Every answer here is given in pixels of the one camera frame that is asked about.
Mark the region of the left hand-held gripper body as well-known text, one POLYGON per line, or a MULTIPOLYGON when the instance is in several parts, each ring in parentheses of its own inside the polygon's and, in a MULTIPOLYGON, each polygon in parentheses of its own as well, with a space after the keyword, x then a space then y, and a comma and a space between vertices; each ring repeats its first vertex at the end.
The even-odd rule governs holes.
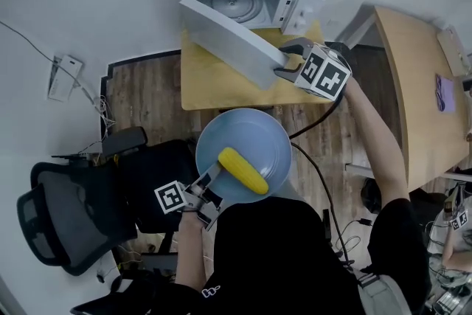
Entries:
POLYGON ((188 186, 172 181, 154 190, 162 212, 195 212, 209 231, 217 221, 223 199, 214 194, 208 186, 196 181, 188 186))

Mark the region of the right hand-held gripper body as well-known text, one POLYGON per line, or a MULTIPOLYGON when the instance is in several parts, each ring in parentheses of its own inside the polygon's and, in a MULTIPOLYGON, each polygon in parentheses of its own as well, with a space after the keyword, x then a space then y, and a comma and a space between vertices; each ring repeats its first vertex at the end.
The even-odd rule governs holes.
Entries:
POLYGON ((294 85, 317 97, 336 101, 352 71, 345 59, 327 46, 314 44, 294 85))

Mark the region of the yellow corn cob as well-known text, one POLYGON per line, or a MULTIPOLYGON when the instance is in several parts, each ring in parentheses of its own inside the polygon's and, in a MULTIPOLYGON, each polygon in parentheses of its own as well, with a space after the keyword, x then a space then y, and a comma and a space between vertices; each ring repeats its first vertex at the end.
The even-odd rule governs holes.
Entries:
POLYGON ((258 195, 268 193, 268 183, 262 175, 235 149, 227 147, 218 154, 218 163, 244 187, 258 195))

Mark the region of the blue plate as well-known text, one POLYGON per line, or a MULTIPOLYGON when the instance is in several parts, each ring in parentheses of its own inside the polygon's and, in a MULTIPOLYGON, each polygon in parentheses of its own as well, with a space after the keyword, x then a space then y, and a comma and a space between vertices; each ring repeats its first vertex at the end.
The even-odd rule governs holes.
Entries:
POLYGON ((210 168, 224 148, 235 149, 268 184, 268 192, 258 195, 223 171, 209 188, 228 204, 260 201, 275 194, 288 179, 291 143, 285 129, 266 112, 239 108, 214 118, 197 142, 195 159, 198 172, 202 174, 210 168))

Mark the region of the person's right forearm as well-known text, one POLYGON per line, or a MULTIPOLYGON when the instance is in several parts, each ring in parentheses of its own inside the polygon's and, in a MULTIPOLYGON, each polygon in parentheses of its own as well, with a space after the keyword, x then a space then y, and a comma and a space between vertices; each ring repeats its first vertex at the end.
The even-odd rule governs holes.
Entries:
POLYGON ((382 206, 409 200, 405 162, 396 138, 353 77, 347 81, 344 96, 381 192, 382 206))

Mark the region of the person's left forearm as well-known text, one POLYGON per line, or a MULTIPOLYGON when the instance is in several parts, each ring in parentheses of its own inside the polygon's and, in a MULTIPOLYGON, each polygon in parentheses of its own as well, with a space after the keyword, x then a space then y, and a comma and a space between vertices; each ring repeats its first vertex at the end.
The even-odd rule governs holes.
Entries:
POLYGON ((204 224, 196 212, 182 213, 178 228, 176 283, 201 291, 207 281, 204 266, 204 224))

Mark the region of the small wooden table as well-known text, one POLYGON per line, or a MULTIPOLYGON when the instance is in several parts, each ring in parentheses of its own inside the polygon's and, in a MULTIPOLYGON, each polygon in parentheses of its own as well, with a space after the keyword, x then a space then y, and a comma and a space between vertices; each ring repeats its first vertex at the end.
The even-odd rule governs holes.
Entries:
POLYGON ((269 90, 259 89, 231 66, 181 33, 181 106, 186 111, 303 103, 329 103, 277 78, 269 90))

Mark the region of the large wooden desk white legs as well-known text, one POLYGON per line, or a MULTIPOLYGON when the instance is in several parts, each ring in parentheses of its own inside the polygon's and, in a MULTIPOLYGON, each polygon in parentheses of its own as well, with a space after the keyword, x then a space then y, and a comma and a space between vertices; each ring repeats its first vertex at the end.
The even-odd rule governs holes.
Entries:
POLYGON ((356 46, 375 26, 386 50, 398 102, 408 188, 440 177, 469 154, 468 105, 462 81, 451 73, 437 40, 438 28, 419 18, 381 6, 360 11, 337 38, 356 46), (452 80, 455 110, 437 107, 436 76, 452 80))

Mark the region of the black mesh office chair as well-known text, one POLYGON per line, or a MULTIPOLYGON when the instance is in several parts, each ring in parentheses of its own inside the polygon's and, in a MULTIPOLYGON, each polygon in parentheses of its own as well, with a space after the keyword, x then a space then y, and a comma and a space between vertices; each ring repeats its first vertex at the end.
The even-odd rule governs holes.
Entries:
POLYGON ((77 305, 71 315, 147 315, 164 284, 176 272, 176 256, 166 256, 145 269, 124 270, 104 297, 77 305))
POLYGON ((187 140, 148 145, 142 127, 112 133, 102 142, 105 162, 68 165, 39 162, 31 189, 17 200, 21 230, 32 253, 47 266, 80 276, 104 254, 139 233, 177 231, 181 216, 164 214, 154 191, 198 177, 187 140))

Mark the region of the black router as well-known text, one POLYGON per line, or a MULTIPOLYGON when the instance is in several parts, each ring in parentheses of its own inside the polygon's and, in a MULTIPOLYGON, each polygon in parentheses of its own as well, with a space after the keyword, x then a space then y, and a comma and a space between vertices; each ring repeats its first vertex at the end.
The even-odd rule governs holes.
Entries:
POLYGON ((51 155, 51 158, 60 161, 62 165, 70 165, 72 167, 97 167, 100 166, 101 153, 51 155))

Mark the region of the person's black shirt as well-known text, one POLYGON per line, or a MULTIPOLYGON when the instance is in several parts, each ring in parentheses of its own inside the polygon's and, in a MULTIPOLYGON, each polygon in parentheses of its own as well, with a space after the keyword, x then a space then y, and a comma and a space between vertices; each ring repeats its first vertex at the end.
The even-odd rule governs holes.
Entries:
MULTIPOLYGON (((391 277, 412 314, 421 314, 431 280, 410 200, 392 201, 380 211, 368 252, 371 264, 365 270, 391 277)), ((152 314, 365 315, 357 279, 304 201, 268 197, 230 206, 217 222, 213 260, 213 274, 201 291, 167 284, 152 314)))

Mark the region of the purple garment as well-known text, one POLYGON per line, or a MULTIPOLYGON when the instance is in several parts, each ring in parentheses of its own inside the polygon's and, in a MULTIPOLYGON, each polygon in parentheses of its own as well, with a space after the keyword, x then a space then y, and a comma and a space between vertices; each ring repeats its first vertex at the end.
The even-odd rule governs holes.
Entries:
POLYGON ((456 111, 454 99, 454 82, 441 75, 436 75, 436 99, 437 107, 440 112, 453 113, 456 111))

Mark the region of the black bag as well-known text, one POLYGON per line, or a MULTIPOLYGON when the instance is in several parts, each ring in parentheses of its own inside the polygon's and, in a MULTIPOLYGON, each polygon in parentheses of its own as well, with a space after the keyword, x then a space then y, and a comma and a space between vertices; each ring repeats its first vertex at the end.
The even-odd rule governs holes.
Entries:
POLYGON ((361 188, 361 202, 372 214, 377 215, 381 211, 381 191, 374 179, 365 179, 361 188))

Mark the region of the gray sling bag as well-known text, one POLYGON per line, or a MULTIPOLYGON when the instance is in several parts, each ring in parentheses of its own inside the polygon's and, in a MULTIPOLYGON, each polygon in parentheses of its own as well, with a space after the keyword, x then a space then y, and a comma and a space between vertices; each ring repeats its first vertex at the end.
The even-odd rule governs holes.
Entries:
POLYGON ((398 284, 387 275, 353 269, 366 315, 412 315, 398 284))

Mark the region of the white wall box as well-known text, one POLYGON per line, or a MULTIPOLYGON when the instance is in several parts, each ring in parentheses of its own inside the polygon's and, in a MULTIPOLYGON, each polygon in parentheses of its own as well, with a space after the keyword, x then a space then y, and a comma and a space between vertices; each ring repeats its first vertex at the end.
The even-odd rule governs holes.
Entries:
POLYGON ((83 63, 69 55, 55 57, 52 63, 48 99, 66 103, 74 86, 79 86, 77 76, 83 63))

